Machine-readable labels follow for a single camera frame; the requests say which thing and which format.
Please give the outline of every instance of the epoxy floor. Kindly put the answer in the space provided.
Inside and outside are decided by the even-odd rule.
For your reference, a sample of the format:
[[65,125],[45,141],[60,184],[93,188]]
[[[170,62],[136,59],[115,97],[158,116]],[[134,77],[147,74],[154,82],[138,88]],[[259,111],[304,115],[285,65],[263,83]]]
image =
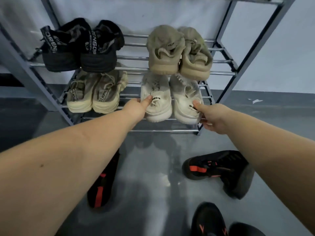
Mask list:
[[[315,109],[234,107],[270,124],[315,139]],[[33,136],[65,127],[56,113],[47,113]],[[86,196],[57,235],[188,235],[196,207],[215,203],[227,227],[234,221],[259,228],[269,236],[311,235],[255,174],[248,194],[231,199],[218,178],[192,181],[181,173],[189,157],[236,149],[225,135],[130,133],[120,147],[120,160],[110,202],[91,210]]]

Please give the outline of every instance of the shoe rack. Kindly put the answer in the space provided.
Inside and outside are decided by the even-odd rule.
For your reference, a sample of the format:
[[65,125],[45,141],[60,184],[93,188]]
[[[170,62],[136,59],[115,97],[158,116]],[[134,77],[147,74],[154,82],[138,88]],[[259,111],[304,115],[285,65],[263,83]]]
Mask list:
[[[222,24],[215,39],[206,39],[209,50],[212,56],[214,56],[216,51],[222,53],[223,60],[214,60],[213,63],[227,64],[229,65],[231,71],[211,71],[211,75],[229,75],[231,79],[226,85],[225,89],[222,91],[218,99],[214,99],[211,90],[206,81],[199,82],[199,87],[203,95],[203,100],[205,104],[211,105],[214,103],[224,103],[228,98],[232,89],[239,81],[243,73],[246,71],[247,67],[254,60],[260,49],[266,43],[272,32],[278,26],[279,22],[286,14],[288,9],[291,7],[295,0],[227,0],[229,2],[228,8],[224,15]],[[258,38],[255,40],[254,44],[246,54],[245,58],[238,66],[233,60],[233,57],[229,54],[228,50],[224,47],[221,42],[221,38],[226,29],[226,26],[231,18],[232,12],[238,1],[247,1],[263,4],[276,5],[274,13],[271,15],[265,27],[262,29]],[[49,0],[41,0],[42,4],[47,11],[47,14],[53,23],[55,29],[60,27],[59,21],[53,11],[53,8]],[[136,34],[125,34],[125,37],[132,38],[147,38],[147,35],[136,35]],[[130,47],[146,47],[146,44],[140,43],[125,43],[125,46]],[[46,84],[42,77],[38,74],[35,67],[45,67],[45,64],[40,63],[40,51],[34,50],[34,55],[32,58],[27,59],[19,47],[14,43],[10,35],[0,24],[0,63],[2,63],[9,71],[12,73],[25,87],[31,92],[36,99],[46,107],[48,111],[58,111],[61,116],[69,123],[69,125],[74,125],[81,123],[90,119],[101,116],[94,111],[90,111],[84,114],[73,114],[69,112],[66,105],[66,95],[70,87],[70,84],[74,79],[76,79],[79,69],[76,70],[70,79],[69,83],[64,86],[63,89],[54,89],[53,85]],[[137,56],[121,56],[117,55],[118,60],[139,60],[148,61],[148,57],[137,57]],[[125,70],[128,73],[128,78],[132,75],[144,75],[145,72],[149,71],[148,68],[136,68],[136,67],[116,67],[117,70]],[[120,103],[117,110],[123,108],[126,101],[131,98],[140,97],[140,82],[129,81],[126,89],[120,94]],[[169,118],[161,123],[148,123],[145,119],[142,125],[147,126],[146,129],[134,129],[132,131],[136,132],[174,132],[174,133],[195,133],[200,135],[203,131],[202,124],[198,125],[187,125],[183,127],[183,124],[179,124],[175,118]]]

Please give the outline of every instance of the sneaker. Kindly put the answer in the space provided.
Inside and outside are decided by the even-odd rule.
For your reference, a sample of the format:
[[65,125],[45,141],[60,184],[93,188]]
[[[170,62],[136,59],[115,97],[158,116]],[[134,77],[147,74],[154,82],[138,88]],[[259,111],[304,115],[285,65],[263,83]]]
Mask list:
[[78,73],[67,94],[67,105],[70,112],[85,113],[92,109],[93,91],[100,77],[100,74],[89,74],[85,71]]
[[169,85],[174,96],[174,117],[184,124],[197,124],[202,113],[194,108],[193,100],[203,104],[203,99],[197,81],[187,79],[180,74],[172,75]]
[[115,111],[119,104],[119,93],[128,84],[126,71],[112,70],[101,74],[93,95],[93,109],[97,113],[108,114]]
[[213,57],[201,35],[192,27],[179,29],[185,36],[186,48],[182,53],[179,73],[193,80],[207,80]]
[[80,68],[80,45],[83,33],[88,33],[89,24],[84,18],[76,18],[51,30],[49,26],[41,28],[45,43],[41,47],[46,68],[51,72],[71,71]]
[[225,192],[232,198],[242,199],[248,192],[254,169],[239,151],[220,151],[187,159],[183,174],[191,180],[220,177]]
[[244,224],[244,223],[233,223],[229,228],[230,236],[239,235],[255,235],[255,236],[265,236],[265,234],[254,226]]
[[214,203],[203,202],[196,209],[191,222],[191,236],[226,236],[223,216]]
[[141,84],[141,101],[152,95],[151,104],[146,110],[146,119],[149,122],[161,122],[172,115],[172,99],[166,75],[156,75],[148,72],[144,75]]
[[106,168],[89,189],[87,196],[91,208],[99,208],[108,202],[112,193],[119,156],[118,149]]
[[149,69],[158,75],[177,73],[184,48],[185,39],[182,33],[168,25],[156,27],[147,40]]
[[81,53],[82,69],[86,72],[101,73],[115,69],[116,50],[124,45],[120,28],[111,21],[101,20],[84,38],[85,50]]

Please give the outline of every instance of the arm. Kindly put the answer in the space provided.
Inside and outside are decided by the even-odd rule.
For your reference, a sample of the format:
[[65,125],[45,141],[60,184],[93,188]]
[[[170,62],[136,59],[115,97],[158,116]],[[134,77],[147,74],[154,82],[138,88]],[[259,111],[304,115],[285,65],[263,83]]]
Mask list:
[[152,97],[0,154],[0,235],[54,235]]
[[204,127],[227,134],[270,189],[315,234],[315,142],[222,104],[194,106],[205,115]]

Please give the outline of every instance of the shoe heel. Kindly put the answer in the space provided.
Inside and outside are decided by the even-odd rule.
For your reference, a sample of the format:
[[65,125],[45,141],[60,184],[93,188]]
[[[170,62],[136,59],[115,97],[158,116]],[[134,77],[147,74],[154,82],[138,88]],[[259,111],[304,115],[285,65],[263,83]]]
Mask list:
[[107,73],[115,69],[116,63],[116,51],[110,51],[107,54],[81,53],[81,66],[85,72]]
[[48,71],[63,72],[80,68],[80,59],[71,53],[42,53]]

